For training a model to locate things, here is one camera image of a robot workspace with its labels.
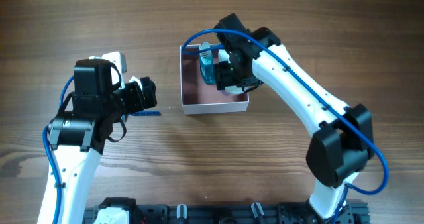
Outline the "clear spray bottle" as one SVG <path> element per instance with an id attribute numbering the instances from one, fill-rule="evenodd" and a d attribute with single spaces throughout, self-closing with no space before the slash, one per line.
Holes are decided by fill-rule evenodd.
<path id="1" fill-rule="evenodd" d="M 229 62 L 229 54 L 224 49 L 218 50 L 218 62 Z"/>

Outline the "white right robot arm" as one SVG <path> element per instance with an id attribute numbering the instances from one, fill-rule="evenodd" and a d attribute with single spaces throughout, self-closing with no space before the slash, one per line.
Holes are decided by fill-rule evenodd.
<path id="1" fill-rule="evenodd" d="M 238 95 L 266 84 L 293 110 L 311 135 L 306 161 L 316 181 L 309 198 L 310 211 L 321 223 L 335 219 L 335 212 L 345 204 L 347 184 L 374 156 L 374 151 L 343 121 L 372 139 L 369 110 L 361 104 L 349 107 L 323 89 L 268 28 L 250 31 L 234 13 L 215 27 L 227 30 L 217 34 L 225 51 L 215 65 L 217 89 Z"/>

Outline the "blue disposable razor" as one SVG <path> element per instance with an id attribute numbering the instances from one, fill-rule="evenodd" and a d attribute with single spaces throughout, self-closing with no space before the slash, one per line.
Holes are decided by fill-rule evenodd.
<path id="1" fill-rule="evenodd" d="M 126 115 L 123 115 L 121 117 L 121 119 L 126 122 L 128 119 L 128 116 L 133 116 L 133 117 L 146 117 L 146 116 L 161 116 L 161 112 L 159 111 L 138 111 L 135 113 L 129 113 Z"/>

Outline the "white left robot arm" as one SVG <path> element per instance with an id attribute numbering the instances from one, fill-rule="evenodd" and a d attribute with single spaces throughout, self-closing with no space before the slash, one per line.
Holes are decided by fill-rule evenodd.
<path id="1" fill-rule="evenodd" d="M 117 82 L 119 69 L 106 59 L 78 60 L 74 91 L 61 98 L 56 116 L 45 126 L 43 145 L 49 175 L 39 223 L 81 223 L 89 188 L 113 125 L 123 117 L 156 106 L 156 84 L 149 77 Z"/>

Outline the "blue mouthwash bottle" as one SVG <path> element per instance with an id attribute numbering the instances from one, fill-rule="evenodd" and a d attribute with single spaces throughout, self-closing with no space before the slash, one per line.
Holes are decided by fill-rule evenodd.
<path id="1" fill-rule="evenodd" d="M 199 64 L 203 81 L 207 85 L 213 85 L 215 84 L 215 72 L 211 46 L 208 42 L 203 42 L 199 49 Z"/>

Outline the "green Dettol soap box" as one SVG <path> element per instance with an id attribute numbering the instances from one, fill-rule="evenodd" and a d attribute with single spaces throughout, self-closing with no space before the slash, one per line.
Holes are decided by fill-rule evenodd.
<path id="1" fill-rule="evenodd" d="M 114 63 L 114 65 L 117 67 L 117 71 L 111 68 L 112 84 L 119 82 L 121 85 L 120 88 L 124 88 L 125 81 L 123 74 L 127 72 L 127 63 L 124 54 L 120 52 L 110 52 L 103 54 L 102 56 L 90 56 L 89 59 L 103 59 Z"/>

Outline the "white-lidded round jar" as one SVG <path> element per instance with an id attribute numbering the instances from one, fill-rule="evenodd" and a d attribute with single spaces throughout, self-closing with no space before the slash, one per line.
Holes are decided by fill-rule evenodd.
<path id="1" fill-rule="evenodd" d="M 237 87 L 234 85 L 234 86 L 226 87 L 224 90 L 221 91 L 221 93 L 223 95 L 230 96 L 230 95 L 241 95 L 244 92 L 241 87 Z"/>

